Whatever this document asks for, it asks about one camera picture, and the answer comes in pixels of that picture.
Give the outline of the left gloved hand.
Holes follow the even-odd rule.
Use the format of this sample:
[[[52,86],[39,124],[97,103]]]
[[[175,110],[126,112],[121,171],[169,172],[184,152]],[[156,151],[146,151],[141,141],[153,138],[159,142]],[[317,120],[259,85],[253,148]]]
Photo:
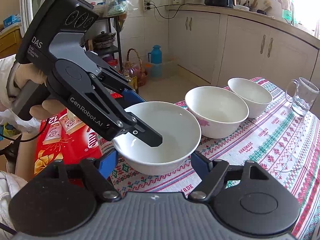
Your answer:
[[[16,55],[1,59],[1,111],[11,108],[28,81],[43,84],[47,76],[32,63],[20,64]],[[48,119],[64,111],[65,106],[58,100],[48,99],[30,108],[29,113],[38,120]]]

